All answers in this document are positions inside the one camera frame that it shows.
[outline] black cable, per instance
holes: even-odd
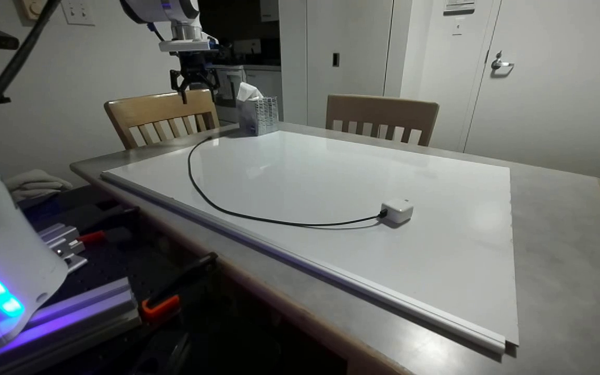
[[[205,138],[205,139],[198,143],[198,145],[192,148],[192,152],[189,152],[189,156],[187,156],[187,176],[189,176],[189,182],[192,182],[194,190],[200,195],[200,199],[202,199],[205,204],[210,204],[214,210],[219,210],[219,213],[225,213],[225,214],[230,214],[230,218],[239,218],[239,220],[248,220],[248,221],[261,221],[261,223],[273,223],[273,226],[287,226],[287,227],[343,227],[343,226],[353,226],[353,223],[364,223],[364,221],[378,221],[378,220],[385,218],[385,210],[382,210],[378,214],[361,218],[361,220],[351,220],[351,221],[297,223],[297,221],[279,221],[279,220],[269,220],[269,218],[253,218],[253,214],[243,214],[243,213],[236,213],[236,210],[222,208],[222,206],[219,206],[216,203],[213,203],[213,201],[200,190],[200,185],[198,185],[196,179],[194,179],[194,168],[192,168],[194,152],[196,152],[202,145],[205,145],[205,143],[210,143],[210,139],[214,139],[214,138]]]
[[[47,0],[42,15],[37,17],[33,29],[28,31],[28,36],[24,37],[22,47],[14,52],[14,56],[10,58],[10,63],[7,64],[7,70],[0,74],[0,98],[3,97],[7,88],[10,86],[10,82],[16,77],[16,74],[22,70],[22,64],[26,63],[35,42],[39,40],[43,27],[47,26],[53,9],[59,6],[61,0]]]
[[[158,42],[167,42],[167,40],[158,33],[158,29],[157,29],[153,24],[147,24],[147,29],[150,29],[151,33],[157,33]]]

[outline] white cabinet door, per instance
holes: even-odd
[[[502,2],[467,152],[600,178],[600,2]]]
[[[307,122],[309,0],[279,2],[284,122]]]
[[[383,97],[391,9],[393,0],[309,0],[310,126],[325,126],[328,95]]]

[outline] whiteboard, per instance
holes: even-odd
[[[511,171],[302,134],[219,138],[192,159],[198,185],[222,208],[282,221],[348,221],[409,199],[397,227],[361,223],[300,230],[245,221],[209,206],[175,151],[103,179],[265,253],[503,352],[518,344]]]

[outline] small white box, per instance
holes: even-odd
[[[411,201],[388,201],[383,203],[382,210],[385,213],[382,221],[389,227],[404,226],[412,214]]]

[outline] table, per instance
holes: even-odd
[[[600,374],[600,179],[291,123],[282,129],[511,168],[521,330],[517,357],[484,357],[100,179],[101,171],[202,138],[115,152],[75,163],[73,171],[116,201],[140,206],[187,251],[216,253],[230,279],[346,359],[349,374]]]

